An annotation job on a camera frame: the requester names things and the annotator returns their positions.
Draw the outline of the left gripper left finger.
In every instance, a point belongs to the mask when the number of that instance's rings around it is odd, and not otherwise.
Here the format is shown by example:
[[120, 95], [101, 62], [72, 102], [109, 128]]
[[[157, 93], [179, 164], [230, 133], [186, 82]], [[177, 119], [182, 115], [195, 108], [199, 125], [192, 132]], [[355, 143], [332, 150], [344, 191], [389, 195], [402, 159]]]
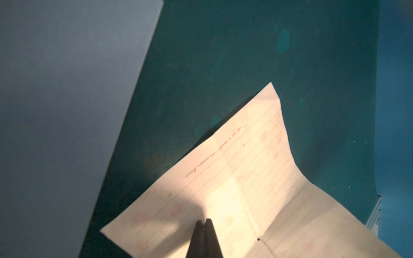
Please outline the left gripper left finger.
[[186, 258], [204, 258], [204, 224], [198, 220], [195, 224], [193, 235], [187, 251]]

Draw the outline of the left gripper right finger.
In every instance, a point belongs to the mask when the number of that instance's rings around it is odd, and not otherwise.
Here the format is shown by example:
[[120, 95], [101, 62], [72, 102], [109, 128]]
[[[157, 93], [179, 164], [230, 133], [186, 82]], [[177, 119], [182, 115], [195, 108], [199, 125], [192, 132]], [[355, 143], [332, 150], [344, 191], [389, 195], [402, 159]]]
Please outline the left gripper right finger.
[[213, 221], [208, 218], [204, 225], [204, 257], [223, 258]]

